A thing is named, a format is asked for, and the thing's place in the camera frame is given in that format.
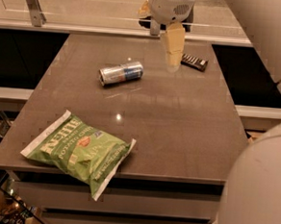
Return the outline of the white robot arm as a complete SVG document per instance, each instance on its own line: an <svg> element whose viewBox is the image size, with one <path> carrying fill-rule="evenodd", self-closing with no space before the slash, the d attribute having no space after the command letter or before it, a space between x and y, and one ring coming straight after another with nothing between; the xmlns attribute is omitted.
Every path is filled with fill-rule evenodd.
<svg viewBox="0 0 281 224"><path fill-rule="evenodd" d="M127 129L139 150L122 167L121 224L214 224L225 178L245 147L245 133L281 123L281 95L250 47L195 44L218 61L205 79L158 66L155 42L131 94Z"/></svg>

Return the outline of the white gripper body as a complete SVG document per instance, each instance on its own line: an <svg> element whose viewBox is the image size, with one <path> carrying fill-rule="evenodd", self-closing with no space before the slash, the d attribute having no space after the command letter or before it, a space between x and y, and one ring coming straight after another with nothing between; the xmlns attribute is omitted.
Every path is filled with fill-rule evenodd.
<svg viewBox="0 0 281 224"><path fill-rule="evenodd" d="M148 0L151 16L159 24L182 22L188 18L195 0Z"/></svg>

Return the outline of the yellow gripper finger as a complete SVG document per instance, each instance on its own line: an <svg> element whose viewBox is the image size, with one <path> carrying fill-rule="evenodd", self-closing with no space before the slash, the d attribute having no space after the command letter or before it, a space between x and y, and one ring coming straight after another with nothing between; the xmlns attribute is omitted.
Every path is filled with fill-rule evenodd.
<svg viewBox="0 0 281 224"><path fill-rule="evenodd" d="M165 48L166 63L169 67L178 67L181 64L185 36L185 28L181 22L169 24L160 36L161 43Z"/></svg>
<svg viewBox="0 0 281 224"><path fill-rule="evenodd" d="M150 9L149 0L144 0L142 5L138 9L139 17L143 17L143 18L149 17L151 15L150 10L151 9Z"/></svg>

